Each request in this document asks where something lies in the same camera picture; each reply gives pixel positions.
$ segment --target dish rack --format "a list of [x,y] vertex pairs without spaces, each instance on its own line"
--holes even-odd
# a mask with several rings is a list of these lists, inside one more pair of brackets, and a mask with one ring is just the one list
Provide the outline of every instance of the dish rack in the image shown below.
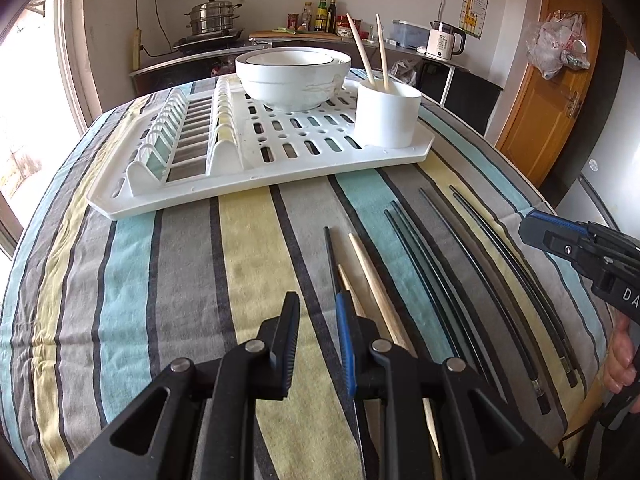
[[353,134],[356,81],[318,108],[279,112],[251,99],[235,74],[215,90],[171,90],[122,135],[89,204],[112,220],[203,198],[344,171],[424,160],[434,133],[416,124],[412,144],[389,149]]

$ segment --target wooden chopstick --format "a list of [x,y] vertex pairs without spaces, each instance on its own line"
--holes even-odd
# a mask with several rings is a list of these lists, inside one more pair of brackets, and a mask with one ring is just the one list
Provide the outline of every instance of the wooden chopstick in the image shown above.
[[376,13],[376,21],[378,22],[378,42],[380,43],[380,61],[382,62],[382,75],[385,81],[385,92],[389,92],[389,74],[386,73],[385,37],[382,35],[382,24],[380,23],[380,15],[378,13]]
[[[358,257],[358,261],[360,262],[360,266],[362,267],[362,272],[369,283],[371,291],[373,292],[373,297],[378,304],[378,308],[380,309],[380,313],[382,314],[383,319],[385,320],[385,324],[387,329],[389,330],[389,334],[391,335],[391,339],[395,344],[401,346],[405,350],[407,350],[412,356],[416,357],[414,346],[409,341],[409,338],[405,335],[404,327],[400,322],[398,317],[398,313],[393,308],[391,300],[389,296],[386,294],[385,286],[380,280],[380,276],[376,272],[375,267],[373,266],[373,262],[369,258],[367,251],[362,246],[362,242],[358,237],[356,237],[353,233],[349,233],[349,240],[351,241],[351,245],[353,246],[353,250]],[[429,433],[431,435],[431,441],[433,442],[433,447],[440,456],[440,446],[438,445],[438,437],[436,436],[436,424],[433,416],[433,410],[431,409],[431,405],[429,403],[429,399],[423,399],[422,405],[424,407],[424,416],[427,420],[427,427],[429,429]]]
[[362,64],[364,65],[364,69],[367,71],[367,77],[369,78],[369,82],[372,84],[374,90],[376,89],[376,80],[373,77],[373,72],[371,70],[371,65],[369,63],[369,58],[367,57],[367,53],[364,51],[364,45],[362,44],[362,40],[360,39],[360,33],[356,28],[355,23],[351,19],[351,16],[347,12],[347,20],[349,20],[349,25],[351,25],[351,31],[353,33],[353,39],[356,42],[356,46],[358,47],[358,51],[360,52],[360,57],[362,58]]
[[356,311],[356,316],[367,317],[367,314],[364,313],[364,309],[360,300],[356,295],[356,291],[354,290],[347,273],[344,270],[344,267],[341,264],[338,264],[338,274],[340,274],[340,279],[342,280],[342,284],[344,288],[346,288],[351,293],[351,301],[353,302],[353,309]]

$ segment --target poster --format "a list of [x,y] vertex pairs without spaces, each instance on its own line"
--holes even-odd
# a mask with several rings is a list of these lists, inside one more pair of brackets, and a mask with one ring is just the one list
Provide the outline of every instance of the poster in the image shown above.
[[474,38],[482,36],[482,26],[489,0],[464,0],[460,12],[460,28]]

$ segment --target electric kettle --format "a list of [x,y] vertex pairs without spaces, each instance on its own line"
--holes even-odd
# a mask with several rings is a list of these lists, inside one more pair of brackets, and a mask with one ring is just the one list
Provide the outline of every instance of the electric kettle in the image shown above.
[[[456,41],[456,34],[460,36],[460,46],[453,50]],[[427,54],[442,59],[451,59],[451,56],[462,54],[465,49],[466,34],[461,28],[443,22],[431,22],[429,31],[429,43],[427,44]]]

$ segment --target wooden door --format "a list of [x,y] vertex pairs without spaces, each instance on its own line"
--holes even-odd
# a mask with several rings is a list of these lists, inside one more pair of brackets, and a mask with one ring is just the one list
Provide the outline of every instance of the wooden door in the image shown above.
[[551,170],[574,127],[595,67],[600,32],[600,0],[542,0],[540,19],[555,10],[575,10],[586,15],[588,70],[562,68],[545,80],[531,64],[496,147],[534,186],[539,187]]

